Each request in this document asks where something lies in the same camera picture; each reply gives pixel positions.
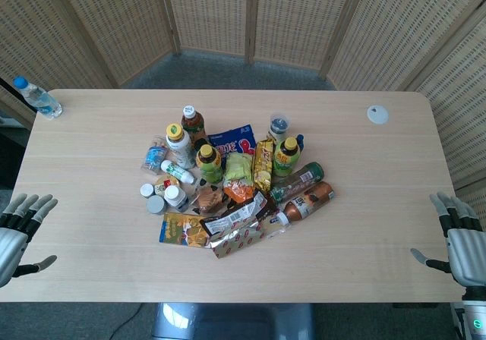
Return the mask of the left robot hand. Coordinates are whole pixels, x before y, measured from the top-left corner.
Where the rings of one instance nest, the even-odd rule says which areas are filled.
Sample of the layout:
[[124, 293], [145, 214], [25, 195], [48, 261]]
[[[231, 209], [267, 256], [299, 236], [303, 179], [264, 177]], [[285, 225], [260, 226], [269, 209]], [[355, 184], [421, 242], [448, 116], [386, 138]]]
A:
[[19, 194], [1, 214], [1, 286], [12, 278], [41, 272], [56, 260], [51, 255], [38, 263], [21, 265], [20, 261], [49, 212], [58, 201], [51, 195], [39, 197]]

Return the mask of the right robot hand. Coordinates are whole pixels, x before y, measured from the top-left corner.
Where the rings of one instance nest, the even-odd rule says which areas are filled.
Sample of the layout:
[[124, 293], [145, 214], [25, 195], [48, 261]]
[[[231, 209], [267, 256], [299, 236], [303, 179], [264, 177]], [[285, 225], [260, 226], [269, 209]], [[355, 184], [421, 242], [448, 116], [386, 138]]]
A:
[[473, 208], [442, 192], [429, 196], [434, 205], [447, 247], [448, 260], [433, 260], [412, 248], [421, 264], [449, 273], [465, 288], [485, 286], [485, 231]]

